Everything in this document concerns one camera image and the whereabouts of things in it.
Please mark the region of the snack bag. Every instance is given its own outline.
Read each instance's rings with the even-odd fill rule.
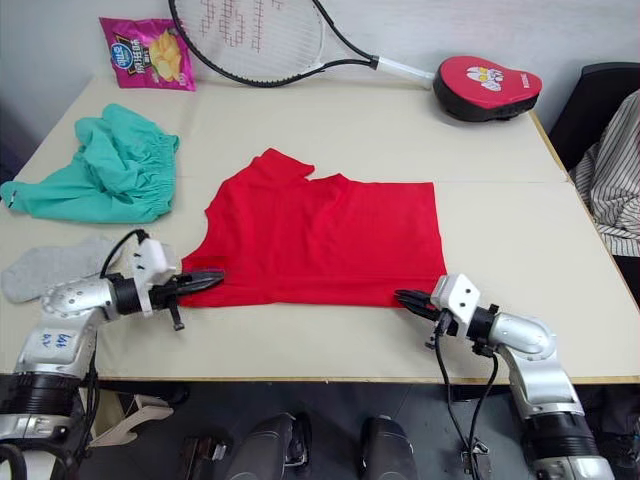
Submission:
[[[120,88],[195,90],[189,49],[173,20],[100,18]]]

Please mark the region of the person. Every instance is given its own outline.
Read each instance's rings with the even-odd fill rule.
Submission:
[[[620,105],[570,172],[605,245],[640,305],[640,90]]]

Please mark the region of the racket handle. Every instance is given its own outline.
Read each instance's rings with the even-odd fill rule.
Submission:
[[[426,89],[431,88],[431,82],[434,77],[433,73],[424,72],[417,68],[409,67],[384,57],[378,57],[378,66],[376,67],[376,70],[418,82]]]

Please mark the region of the white table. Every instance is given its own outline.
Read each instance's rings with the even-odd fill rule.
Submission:
[[[530,116],[462,124],[422,90],[336,82],[268,91],[222,83],[201,85],[194,95],[119,90],[95,80],[18,179],[36,182],[66,165],[77,148],[75,120],[99,115],[110,102],[181,137],[173,211],[145,226],[179,257],[204,237],[203,210],[221,181],[270,146],[315,164],[316,177],[434,180],[450,272],[465,272],[485,304],[544,319],[558,333],[575,382],[640,380],[640,314]],[[96,232],[117,238],[132,228],[33,219],[4,206],[0,225],[0,268],[33,246],[73,244]],[[179,333],[166,312],[106,326],[101,376],[441,381],[435,356],[423,346],[430,325],[404,310],[276,304],[183,309],[182,316],[186,329]],[[37,302],[13,305],[0,296],[2,372],[13,369],[39,318]],[[447,339],[445,357],[456,381],[488,374],[468,344]],[[503,367],[499,381],[506,374]]]

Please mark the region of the robotic arm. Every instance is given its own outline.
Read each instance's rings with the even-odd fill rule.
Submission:
[[[174,329],[180,330],[184,325],[177,308],[178,297],[223,280],[222,271],[175,275],[171,250],[143,230],[131,232],[116,249],[133,233],[139,242],[132,257],[133,278],[125,279],[119,273],[106,275],[107,259],[101,278],[57,285],[42,297],[42,319],[18,356],[8,396],[0,404],[0,455],[13,459],[14,466],[24,463],[20,455],[23,449],[46,450],[59,456],[57,446],[72,428],[74,397],[92,370],[101,325],[120,315],[143,312],[149,316],[154,310],[166,308]],[[73,463],[73,459],[61,461]],[[14,478],[20,477],[14,472]]]
[[[434,335],[471,340],[478,355],[501,355],[540,480],[613,480],[562,369],[556,336],[538,319],[478,307],[479,290],[464,275],[440,277],[434,292],[398,290],[398,301],[435,322]]]

